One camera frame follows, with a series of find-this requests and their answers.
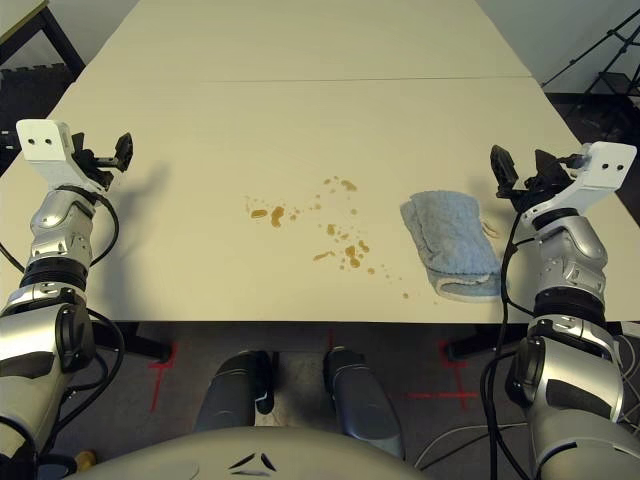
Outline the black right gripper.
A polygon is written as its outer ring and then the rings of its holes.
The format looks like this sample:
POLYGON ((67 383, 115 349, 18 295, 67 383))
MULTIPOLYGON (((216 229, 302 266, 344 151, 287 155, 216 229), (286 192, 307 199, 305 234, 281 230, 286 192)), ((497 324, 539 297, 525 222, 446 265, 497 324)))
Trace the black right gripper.
POLYGON ((562 165, 566 163, 564 157, 556 157, 541 149, 534 152, 536 170, 535 176, 525 180, 524 188, 517 189, 516 170, 510 153, 499 145, 493 145, 490 152, 490 165, 498 182, 496 197, 509 200, 517 213, 550 200, 573 183, 562 165))

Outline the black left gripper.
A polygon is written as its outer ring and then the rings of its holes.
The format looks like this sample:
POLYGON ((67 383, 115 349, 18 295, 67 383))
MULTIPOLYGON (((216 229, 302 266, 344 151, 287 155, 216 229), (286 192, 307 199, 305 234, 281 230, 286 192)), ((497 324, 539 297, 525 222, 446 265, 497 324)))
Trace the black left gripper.
POLYGON ((72 145, 76 152, 72 154, 73 160, 82 172, 93 182, 97 183, 102 191, 108 191, 114 180, 113 170, 125 172, 133 157, 133 139, 129 132, 123 134, 116 142, 114 157, 96 157, 90 149, 84 149, 83 132, 71 135, 72 145))

